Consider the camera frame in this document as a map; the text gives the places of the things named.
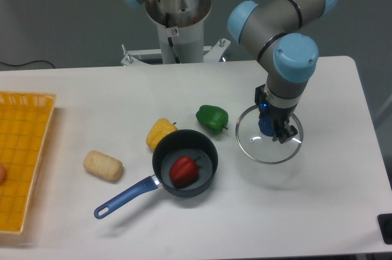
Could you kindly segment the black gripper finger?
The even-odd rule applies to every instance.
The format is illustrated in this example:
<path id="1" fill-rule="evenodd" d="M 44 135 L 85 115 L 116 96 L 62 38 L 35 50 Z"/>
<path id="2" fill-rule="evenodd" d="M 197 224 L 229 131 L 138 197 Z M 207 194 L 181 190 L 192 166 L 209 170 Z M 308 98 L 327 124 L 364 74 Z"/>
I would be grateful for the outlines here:
<path id="1" fill-rule="evenodd" d="M 298 134 L 297 128 L 287 121 L 273 121 L 273 130 L 273 142 L 279 143 L 286 143 Z"/>

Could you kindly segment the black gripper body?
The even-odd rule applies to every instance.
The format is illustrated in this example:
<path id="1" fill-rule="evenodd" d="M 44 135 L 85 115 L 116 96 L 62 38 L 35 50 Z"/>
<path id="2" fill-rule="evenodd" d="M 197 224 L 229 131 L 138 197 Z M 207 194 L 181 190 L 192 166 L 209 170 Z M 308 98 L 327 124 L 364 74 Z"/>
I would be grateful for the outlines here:
<path id="1" fill-rule="evenodd" d="M 277 124 L 288 123 L 296 108 L 296 98 L 282 99 L 273 94 L 267 86 L 256 87 L 254 99 L 260 116 L 267 116 Z"/>

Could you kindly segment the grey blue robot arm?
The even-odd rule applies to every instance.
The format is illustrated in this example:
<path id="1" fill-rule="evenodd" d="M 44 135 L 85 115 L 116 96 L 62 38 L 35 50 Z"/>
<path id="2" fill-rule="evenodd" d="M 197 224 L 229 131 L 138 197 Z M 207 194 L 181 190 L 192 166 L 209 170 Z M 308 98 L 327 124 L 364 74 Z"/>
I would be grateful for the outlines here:
<path id="1" fill-rule="evenodd" d="M 144 5 L 158 30 L 164 63 L 198 63 L 203 59 L 203 23 L 211 0 L 124 0 Z M 264 85 L 255 90 L 262 134 L 286 143 L 297 134 L 290 124 L 299 99 L 319 58 L 316 43 L 300 29 L 330 12 L 337 0 L 274 0 L 266 6 L 253 1 L 231 12 L 227 28 L 266 70 Z"/>

